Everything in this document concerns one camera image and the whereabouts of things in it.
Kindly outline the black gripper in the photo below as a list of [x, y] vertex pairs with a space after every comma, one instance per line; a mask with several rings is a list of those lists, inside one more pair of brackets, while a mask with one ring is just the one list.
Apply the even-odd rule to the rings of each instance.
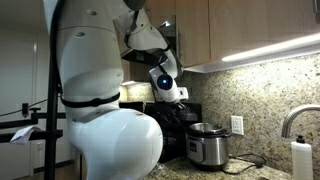
[[186, 107], [180, 102], [174, 104], [158, 103], [157, 110], [159, 116], [171, 125], [182, 125], [184, 123], [179, 113], [186, 110]]

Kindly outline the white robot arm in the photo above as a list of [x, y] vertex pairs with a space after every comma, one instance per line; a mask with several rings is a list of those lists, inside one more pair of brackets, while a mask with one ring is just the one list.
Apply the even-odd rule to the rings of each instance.
[[160, 51], [149, 76], [168, 103], [179, 100], [181, 61], [150, 24], [146, 0], [42, 1], [69, 137], [85, 158], [86, 180], [141, 180], [160, 158], [163, 134], [153, 117], [119, 105], [124, 71], [118, 43]]

